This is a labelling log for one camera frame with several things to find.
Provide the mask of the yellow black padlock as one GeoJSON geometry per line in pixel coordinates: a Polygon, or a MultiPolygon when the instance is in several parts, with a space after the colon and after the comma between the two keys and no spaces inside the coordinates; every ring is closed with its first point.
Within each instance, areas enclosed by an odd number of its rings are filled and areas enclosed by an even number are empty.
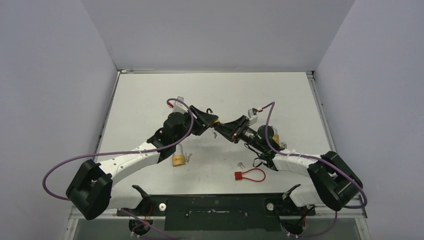
{"type": "Polygon", "coordinates": [[[215,124],[219,123],[219,117],[214,114],[213,110],[211,108],[206,109],[206,113],[208,114],[208,123],[209,127],[212,128],[215,124]]]}

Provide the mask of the brass padlock long shackle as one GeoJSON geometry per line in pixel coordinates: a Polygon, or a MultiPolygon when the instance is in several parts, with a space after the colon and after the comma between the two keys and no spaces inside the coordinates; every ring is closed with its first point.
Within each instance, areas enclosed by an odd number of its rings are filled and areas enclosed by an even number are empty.
{"type": "Polygon", "coordinates": [[[186,156],[182,144],[179,143],[176,145],[175,152],[171,157],[171,162],[173,167],[182,166],[186,163],[186,156]]]}

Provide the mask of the brass padlock short shackle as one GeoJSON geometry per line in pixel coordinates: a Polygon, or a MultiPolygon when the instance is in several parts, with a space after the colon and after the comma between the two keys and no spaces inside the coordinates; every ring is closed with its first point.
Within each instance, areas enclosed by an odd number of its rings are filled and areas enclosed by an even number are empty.
{"type": "Polygon", "coordinates": [[[263,137],[266,138],[272,146],[274,147],[279,146],[280,137],[279,137],[277,128],[274,126],[266,126],[266,125],[264,125],[263,128],[264,128],[263,137]]]}

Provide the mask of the keys beside long-shackle padlock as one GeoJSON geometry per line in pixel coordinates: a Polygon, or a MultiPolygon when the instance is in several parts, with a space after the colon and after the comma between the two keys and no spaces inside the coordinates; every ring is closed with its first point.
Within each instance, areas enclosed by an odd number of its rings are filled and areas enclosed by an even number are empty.
{"type": "Polygon", "coordinates": [[[186,153],[185,155],[184,155],[184,157],[185,157],[185,162],[186,163],[189,163],[190,162],[190,159],[191,159],[191,156],[192,156],[193,154],[192,153],[186,153]]]}

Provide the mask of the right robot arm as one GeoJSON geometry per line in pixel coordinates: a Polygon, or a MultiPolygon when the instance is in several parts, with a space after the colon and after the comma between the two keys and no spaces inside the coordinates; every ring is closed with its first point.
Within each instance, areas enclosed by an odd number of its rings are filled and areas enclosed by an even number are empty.
{"type": "Polygon", "coordinates": [[[242,141],[267,168],[311,180],[310,184],[297,183],[283,194],[286,213],[294,215],[302,207],[312,205],[325,205],[334,211],[354,209],[348,203],[361,192],[363,183],[338,153],[307,155],[287,150],[275,141],[273,127],[262,125],[254,130],[246,116],[227,123],[215,122],[212,127],[232,143],[242,141]]]}

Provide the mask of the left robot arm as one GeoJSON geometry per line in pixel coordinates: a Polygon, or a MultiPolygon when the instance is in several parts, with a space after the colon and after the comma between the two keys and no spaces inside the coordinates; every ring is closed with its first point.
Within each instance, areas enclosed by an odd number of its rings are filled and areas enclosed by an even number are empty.
{"type": "Polygon", "coordinates": [[[190,106],[185,113],[170,113],[153,136],[129,154],[116,153],[109,160],[84,161],[77,170],[66,196],[86,220],[93,220],[105,210],[131,209],[136,215],[149,210],[149,201],[141,188],[130,186],[114,191],[114,186],[133,173],[162,162],[176,152],[178,141],[189,135],[200,136],[218,122],[219,117],[190,106]]]}

